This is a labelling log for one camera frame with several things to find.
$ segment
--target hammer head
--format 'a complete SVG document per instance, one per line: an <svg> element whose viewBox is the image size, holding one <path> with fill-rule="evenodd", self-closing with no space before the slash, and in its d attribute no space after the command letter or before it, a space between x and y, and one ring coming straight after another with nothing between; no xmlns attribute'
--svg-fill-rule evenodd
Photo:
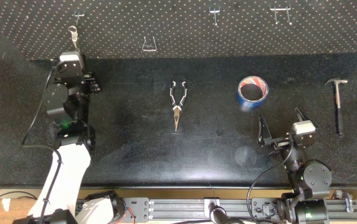
<svg viewBox="0 0 357 224"><path fill-rule="evenodd" d="M339 85L340 83L347 84L348 80L342 80L340 78L331 78L325 84L328 84L329 82L333 82L333 84Z"/></svg>

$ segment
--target pliers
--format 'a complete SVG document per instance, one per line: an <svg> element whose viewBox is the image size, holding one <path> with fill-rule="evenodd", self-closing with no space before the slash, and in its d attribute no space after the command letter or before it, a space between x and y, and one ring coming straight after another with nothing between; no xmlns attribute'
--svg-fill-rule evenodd
<svg viewBox="0 0 357 224"><path fill-rule="evenodd" d="M171 104L173 107L173 111L174 111L174 125L177 131L178 128L178 122L179 122L179 114L182 112L183 110L183 106L185 104L186 101L186 93L187 93L187 88L186 88L186 82L183 82L183 87L184 87L184 95L181 98L181 101L179 101L179 104L177 105L176 100L174 99L174 89L176 87L176 82L173 81L173 86L171 86L170 88L170 98L171 98Z"/></svg>

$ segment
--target roll of tape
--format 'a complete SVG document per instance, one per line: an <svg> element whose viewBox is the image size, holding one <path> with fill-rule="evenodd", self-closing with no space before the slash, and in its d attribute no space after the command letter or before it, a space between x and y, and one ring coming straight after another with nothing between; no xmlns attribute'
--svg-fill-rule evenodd
<svg viewBox="0 0 357 224"><path fill-rule="evenodd" d="M267 83L260 77L250 76L240 81L237 97L240 105L247 108L260 106L268 95Z"/></svg>

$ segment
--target hammer handle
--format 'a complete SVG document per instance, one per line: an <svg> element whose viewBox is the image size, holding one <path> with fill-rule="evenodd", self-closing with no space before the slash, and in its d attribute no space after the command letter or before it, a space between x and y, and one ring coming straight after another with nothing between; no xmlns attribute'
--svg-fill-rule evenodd
<svg viewBox="0 0 357 224"><path fill-rule="evenodd" d="M336 111L337 125L338 125L338 135L343 137L343 117L341 115L341 108L337 108Z"/></svg>

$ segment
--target hammer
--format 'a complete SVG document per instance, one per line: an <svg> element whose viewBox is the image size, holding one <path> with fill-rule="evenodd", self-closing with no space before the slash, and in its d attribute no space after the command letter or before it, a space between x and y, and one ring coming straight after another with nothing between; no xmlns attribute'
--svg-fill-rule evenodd
<svg viewBox="0 0 357 224"><path fill-rule="evenodd" d="M342 115L341 115L341 109L340 109L340 94L339 94L339 84L347 84L348 80L342 80L340 78L331 78L329 81L327 81L325 84L333 82L336 88L336 122L337 122L337 131L339 137L343 137L343 121L342 121Z"/></svg>

